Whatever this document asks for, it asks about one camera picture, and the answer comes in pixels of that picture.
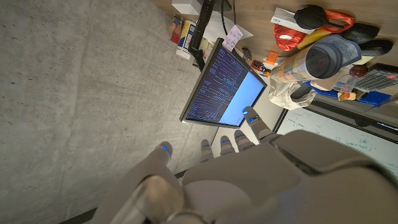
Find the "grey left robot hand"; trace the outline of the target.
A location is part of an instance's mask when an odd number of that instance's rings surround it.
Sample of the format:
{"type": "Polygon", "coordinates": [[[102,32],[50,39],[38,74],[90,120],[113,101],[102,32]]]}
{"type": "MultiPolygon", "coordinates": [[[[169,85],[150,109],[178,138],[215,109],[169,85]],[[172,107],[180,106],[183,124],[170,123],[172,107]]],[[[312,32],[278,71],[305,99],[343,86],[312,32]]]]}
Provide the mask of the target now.
{"type": "Polygon", "coordinates": [[[308,131],[273,133],[250,106],[243,115],[257,143],[238,130],[215,157],[203,140],[200,163],[178,180],[164,141],[109,191],[92,222],[397,222],[397,179],[380,163],[308,131]]]}

